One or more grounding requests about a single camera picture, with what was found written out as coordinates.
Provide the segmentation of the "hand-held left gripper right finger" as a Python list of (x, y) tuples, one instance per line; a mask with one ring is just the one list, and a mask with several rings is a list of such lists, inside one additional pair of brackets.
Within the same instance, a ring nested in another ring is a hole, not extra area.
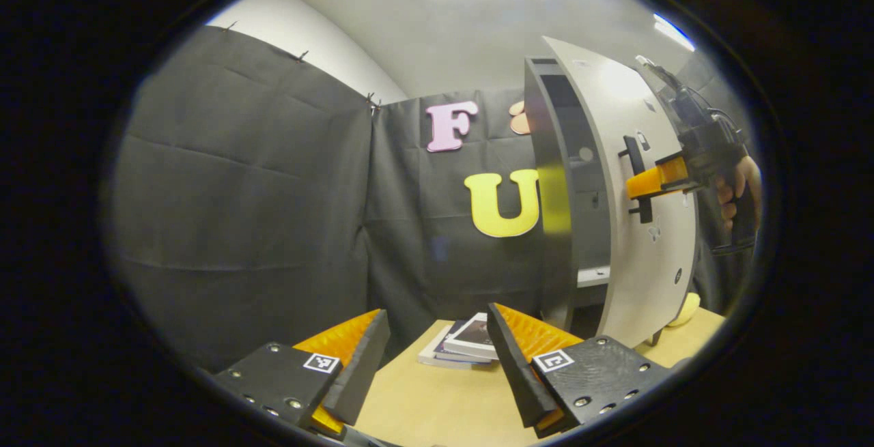
[(522, 425), (539, 439), (605, 423), (672, 373), (606, 335), (578, 338), (497, 303), (486, 317)]

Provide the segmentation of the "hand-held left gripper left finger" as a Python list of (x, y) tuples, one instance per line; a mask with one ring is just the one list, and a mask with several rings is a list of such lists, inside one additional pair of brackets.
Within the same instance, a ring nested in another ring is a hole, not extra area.
[(213, 375), (249, 407), (340, 441), (355, 425), (391, 329), (376, 309), (294, 345), (269, 342)]

